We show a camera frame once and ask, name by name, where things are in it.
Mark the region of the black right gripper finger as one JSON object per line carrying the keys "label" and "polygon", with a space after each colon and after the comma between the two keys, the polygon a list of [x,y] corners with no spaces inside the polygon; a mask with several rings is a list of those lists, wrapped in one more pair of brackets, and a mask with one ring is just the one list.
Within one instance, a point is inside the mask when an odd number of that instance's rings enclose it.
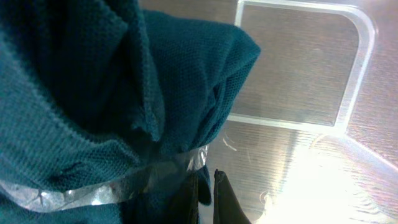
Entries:
{"label": "black right gripper finger", "polygon": [[213,223],[251,224],[236,198],[226,173],[217,169],[214,178]]}

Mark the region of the teal taped garment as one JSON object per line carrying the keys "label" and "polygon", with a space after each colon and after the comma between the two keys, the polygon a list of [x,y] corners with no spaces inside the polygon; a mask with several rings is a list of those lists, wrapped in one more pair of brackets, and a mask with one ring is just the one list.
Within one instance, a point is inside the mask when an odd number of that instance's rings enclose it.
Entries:
{"label": "teal taped garment", "polygon": [[198,223],[260,52],[137,1],[1,1],[1,222]]}

